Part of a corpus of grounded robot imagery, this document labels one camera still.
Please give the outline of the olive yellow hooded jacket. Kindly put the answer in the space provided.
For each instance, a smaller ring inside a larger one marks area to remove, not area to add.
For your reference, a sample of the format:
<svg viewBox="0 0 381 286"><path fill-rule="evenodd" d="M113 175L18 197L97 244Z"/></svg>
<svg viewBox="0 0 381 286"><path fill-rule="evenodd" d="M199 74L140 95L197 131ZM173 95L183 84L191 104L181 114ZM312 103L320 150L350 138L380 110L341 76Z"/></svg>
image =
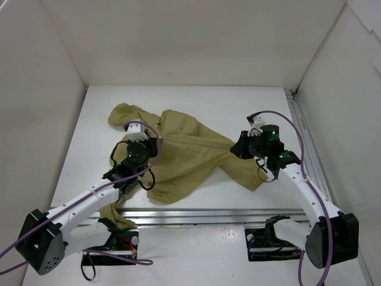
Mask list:
<svg viewBox="0 0 381 286"><path fill-rule="evenodd" d="M153 187L147 198L163 205L176 203L194 192L219 167L244 188L255 191L267 179L255 159L243 160L230 149L234 142L206 127L191 115L165 110L160 116L136 105L121 103L108 117L111 126L141 119L162 139L161 154L142 182Z"/></svg>

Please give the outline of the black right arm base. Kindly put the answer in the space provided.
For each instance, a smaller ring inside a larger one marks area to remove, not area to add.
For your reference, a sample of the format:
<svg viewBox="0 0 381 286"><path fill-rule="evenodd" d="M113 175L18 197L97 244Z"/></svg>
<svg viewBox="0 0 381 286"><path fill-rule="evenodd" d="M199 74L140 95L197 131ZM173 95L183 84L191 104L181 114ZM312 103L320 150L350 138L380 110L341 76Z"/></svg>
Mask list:
<svg viewBox="0 0 381 286"><path fill-rule="evenodd" d="M249 262L298 260L302 250L294 244L273 237L265 224L244 224L246 252Z"/></svg>

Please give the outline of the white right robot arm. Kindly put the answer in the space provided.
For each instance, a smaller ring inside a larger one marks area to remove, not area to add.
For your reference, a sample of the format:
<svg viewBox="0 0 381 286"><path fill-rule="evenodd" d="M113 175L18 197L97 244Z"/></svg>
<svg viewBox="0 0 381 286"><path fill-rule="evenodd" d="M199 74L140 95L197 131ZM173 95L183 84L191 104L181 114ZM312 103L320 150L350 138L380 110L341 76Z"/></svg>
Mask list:
<svg viewBox="0 0 381 286"><path fill-rule="evenodd" d="M306 252L310 262L322 269L358 256L359 222L354 214L343 213L302 174L301 159L285 149L277 125L243 130L230 149L236 157L263 160L264 169L285 185L310 222L303 226L288 216L267 219L263 237L267 244L286 241Z"/></svg>

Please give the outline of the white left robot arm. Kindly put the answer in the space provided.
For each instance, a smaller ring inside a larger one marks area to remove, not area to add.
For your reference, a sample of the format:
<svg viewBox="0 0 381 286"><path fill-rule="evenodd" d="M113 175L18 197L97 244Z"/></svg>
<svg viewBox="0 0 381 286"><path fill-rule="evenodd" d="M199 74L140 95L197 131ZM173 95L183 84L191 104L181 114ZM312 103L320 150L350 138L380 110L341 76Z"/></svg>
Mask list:
<svg viewBox="0 0 381 286"><path fill-rule="evenodd" d="M30 212L24 221L15 249L39 274L53 271L63 259L91 247L114 249L121 229L110 219L82 223L101 208L115 203L140 184L151 171L150 159L157 161L161 142L158 138L126 141L125 158L106 172L100 183L63 205L41 212Z"/></svg>

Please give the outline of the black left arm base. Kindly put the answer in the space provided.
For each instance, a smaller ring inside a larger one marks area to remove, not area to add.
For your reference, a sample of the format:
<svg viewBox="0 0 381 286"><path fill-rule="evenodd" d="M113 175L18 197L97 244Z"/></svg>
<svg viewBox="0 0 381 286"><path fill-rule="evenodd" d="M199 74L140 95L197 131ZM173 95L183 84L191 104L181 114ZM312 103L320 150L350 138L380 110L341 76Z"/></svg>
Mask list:
<svg viewBox="0 0 381 286"><path fill-rule="evenodd" d="M118 238L112 238L111 241L107 241L105 245L94 247L94 249L104 251L121 258L135 260L138 256L138 244L139 231L135 229L124 231ZM100 253L84 252L82 254L80 270L85 280L93 281L96 277L97 266L132 265L135 265L135 263L126 262L124 260L116 259Z"/></svg>

